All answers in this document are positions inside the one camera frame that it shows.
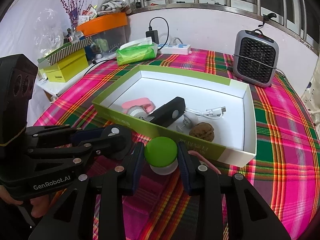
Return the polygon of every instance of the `yellow cardboard box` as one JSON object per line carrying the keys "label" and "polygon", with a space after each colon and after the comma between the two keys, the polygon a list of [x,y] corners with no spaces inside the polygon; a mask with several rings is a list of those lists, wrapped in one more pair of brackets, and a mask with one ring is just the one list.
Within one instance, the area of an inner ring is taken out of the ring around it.
{"label": "yellow cardboard box", "polygon": [[85,51],[80,49],[43,70],[50,82],[67,82],[88,66]]}

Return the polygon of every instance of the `small jar with green lid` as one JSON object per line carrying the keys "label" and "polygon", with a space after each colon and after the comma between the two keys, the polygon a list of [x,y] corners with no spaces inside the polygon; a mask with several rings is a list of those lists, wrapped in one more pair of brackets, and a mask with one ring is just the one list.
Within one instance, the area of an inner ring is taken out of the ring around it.
{"label": "small jar with green lid", "polygon": [[178,166],[178,146],[167,137],[157,137],[147,143],[144,157],[151,169],[159,175],[168,175]]}

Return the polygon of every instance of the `human hand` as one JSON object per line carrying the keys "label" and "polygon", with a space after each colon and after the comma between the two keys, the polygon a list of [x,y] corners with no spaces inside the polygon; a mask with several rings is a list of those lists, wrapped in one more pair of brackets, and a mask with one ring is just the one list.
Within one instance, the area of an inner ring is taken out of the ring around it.
{"label": "human hand", "polygon": [[[6,188],[2,185],[0,186],[0,198],[2,198],[2,200],[7,204],[13,204],[13,205],[23,204],[23,201],[18,201],[13,199],[8,193],[8,191],[6,190]],[[42,217],[49,210],[49,206],[50,206],[49,195],[30,199],[30,203],[31,205],[33,205],[31,215],[34,218]]]}

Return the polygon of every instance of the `space heater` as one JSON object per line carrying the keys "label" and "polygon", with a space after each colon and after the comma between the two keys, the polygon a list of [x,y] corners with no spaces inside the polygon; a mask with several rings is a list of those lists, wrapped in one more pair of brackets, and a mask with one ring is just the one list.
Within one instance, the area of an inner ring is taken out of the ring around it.
{"label": "space heater", "polygon": [[236,38],[233,72],[244,81],[266,88],[275,75],[278,55],[278,44],[262,31],[240,31]]}

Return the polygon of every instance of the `green lid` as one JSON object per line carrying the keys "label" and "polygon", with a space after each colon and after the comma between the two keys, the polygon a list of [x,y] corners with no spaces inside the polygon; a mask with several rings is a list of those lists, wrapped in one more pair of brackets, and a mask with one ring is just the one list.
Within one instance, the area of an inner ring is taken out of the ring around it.
{"label": "green lid", "polygon": [[144,148],[146,161],[157,168],[169,166],[177,158],[177,155],[177,144],[167,137],[154,138]]}

